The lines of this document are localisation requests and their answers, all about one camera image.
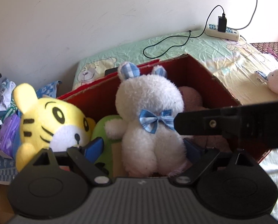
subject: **white plush bunny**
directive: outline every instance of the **white plush bunny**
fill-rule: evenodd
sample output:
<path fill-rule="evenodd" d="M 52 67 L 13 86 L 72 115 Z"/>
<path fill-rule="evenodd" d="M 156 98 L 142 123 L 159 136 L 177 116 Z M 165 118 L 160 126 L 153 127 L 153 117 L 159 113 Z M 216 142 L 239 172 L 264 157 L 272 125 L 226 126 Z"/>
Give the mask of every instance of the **white plush bunny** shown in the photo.
<path fill-rule="evenodd" d="M 268 75 L 265 75 L 262 71 L 255 71 L 255 75 L 263 82 L 266 82 L 270 90 L 278 93 L 278 69 L 271 71 Z"/>
<path fill-rule="evenodd" d="M 187 165 L 186 148 L 173 124 L 184 109 L 180 91 L 166 79 L 162 66 L 140 76 L 137 66 L 125 62 L 118 75 L 122 82 L 115 104 L 122 119 L 106 122 L 105 131 L 111 139 L 122 138 L 122 160 L 129 176 L 181 173 Z"/>

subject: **gray ribbed panel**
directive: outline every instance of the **gray ribbed panel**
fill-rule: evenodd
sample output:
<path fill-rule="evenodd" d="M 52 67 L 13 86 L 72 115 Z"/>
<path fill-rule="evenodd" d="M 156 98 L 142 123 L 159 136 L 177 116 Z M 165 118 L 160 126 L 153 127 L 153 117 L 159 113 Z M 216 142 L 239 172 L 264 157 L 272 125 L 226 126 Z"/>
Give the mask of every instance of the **gray ribbed panel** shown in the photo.
<path fill-rule="evenodd" d="M 188 188 L 171 185 L 166 178 L 126 179 L 95 188 L 74 212 L 52 220 L 15 217 L 10 224 L 277 224 L 271 216 L 230 220 L 205 209 Z"/>

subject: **power strip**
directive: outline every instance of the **power strip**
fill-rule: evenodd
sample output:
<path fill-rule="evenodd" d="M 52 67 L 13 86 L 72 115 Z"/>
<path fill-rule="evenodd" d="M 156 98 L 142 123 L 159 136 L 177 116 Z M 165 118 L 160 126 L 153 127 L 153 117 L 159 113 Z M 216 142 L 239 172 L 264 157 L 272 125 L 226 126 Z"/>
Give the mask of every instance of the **power strip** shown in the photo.
<path fill-rule="evenodd" d="M 218 26 L 214 24 L 208 24 L 206 26 L 205 33 L 208 36 L 227 39 L 227 40 L 239 41 L 240 38 L 238 30 L 233 30 L 226 27 L 226 32 L 219 32 Z"/>

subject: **cable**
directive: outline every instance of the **cable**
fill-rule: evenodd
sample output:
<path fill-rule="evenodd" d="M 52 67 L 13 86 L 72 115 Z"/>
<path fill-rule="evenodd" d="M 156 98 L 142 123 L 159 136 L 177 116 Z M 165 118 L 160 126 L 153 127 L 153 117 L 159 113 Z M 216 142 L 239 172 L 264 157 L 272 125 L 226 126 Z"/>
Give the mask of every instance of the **cable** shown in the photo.
<path fill-rule="evenodd" d="M 250 22 L 246 26 L 244 26 L 243 28 L 240 28 L 240 29 L 234 29 L 234 28 L 230 28 L 230 29 L 233 29 L 233 30 L 242 30 L 242 29 L 245 29 L 246 27 L 248 27 L 250 25 L 250 23 L 252 22 L 252 20 L 253 20 L 254 14 L 255 14 L 256 9 L 257 9 L 257 5 L 258 5 L 258 0 L 256 0 L 256 6 L 255 6 L 255 10 L 253 12 L 253 15 L 251 17 L 251 20 L 250 20 Z"/>
<path fill-rule="evenodd" d="M 156 58 L 159 58 L 159 57 L 163 56 L 164 54 L 166 54 L 166 53 L 168 52 L 168 50 L 170 50 L 170 49 L 173 48 L 173 47 L 181 47 L 181 46 L 184 46 L 184 45 L 189 41 L 189 38 L 198 38 L 198 37 L 200 37 L 202 34 L 204 34 L 204 31 L 205 31 L 205 29 L 206 29 L 206 25 L 207 25 L 207 22 L 208 22 L 208 20 L 209 20 L 209 17 L 211 16 L 212 12 L 213 12 L 217 7 L 221 7 L 221 8 L 223 9 L 223 14 L 225 14 L 224 8 L 223 8 L 221 5 L 215 6 L 215 7 L 213 8 L 213 10 L 211 11 L 211 13 L 209 14 L 209 16 L 207 17 L 204 30 L 202 31 L 202 33 L 201 33 L 200 35 L 198 35 L 198 36 L 196 36 L 196 37 L 191 37 L 191 31 L 189 31 L 189 32 L 190 32 L 189 36 L 185 36 L 185 35 L 171 35 L 171 36 L 168 36 L 167 38 L 162 39 L 160 42 L 157 42 L 156 44 L 149 45 L 149 46 L 145 47 L 144 50 L 143 50 L 143 55 L 144 55 L 145 57 L 147 57 L 148 59 L 156 59 Z M 186 41 L 184 44 L 182 44 L 182 45 L 173 45 L 173 46 L 170 46 L 164 53 L 162 53 L 162 54 L 159 55 L 159 56 L 149 57 L 149 56 L 147 56 L 147 55 L 145 54 L 145 50 L 146 50 L 146 49 L 148 49 L 148 48 L 150 48 L 150 47 L 153 47 L 153 46 L 156 46 L 156 45 L 160 44 L 161 42 L 163 42 L 164 40 L 166 40 L 166 39 L 168 39 L 168 38 L 172 38 L 172 37 L 185 37 L 185 38 L 188 38 L 188 39 L 187 39 L 187 41 Z"/>

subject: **patterned carpet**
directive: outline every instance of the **patterned carpet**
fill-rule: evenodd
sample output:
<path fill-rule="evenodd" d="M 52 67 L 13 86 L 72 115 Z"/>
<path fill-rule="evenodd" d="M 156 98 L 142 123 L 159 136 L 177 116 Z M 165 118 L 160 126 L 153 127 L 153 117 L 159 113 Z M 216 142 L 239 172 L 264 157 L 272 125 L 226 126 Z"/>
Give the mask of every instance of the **patterned carpet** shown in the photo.
<path fill-rule="evenodd" d="M 278 42 L 252 43 L 251 45 L 253 45 L 261 53 L 272 54 L 278 61 Z"/>

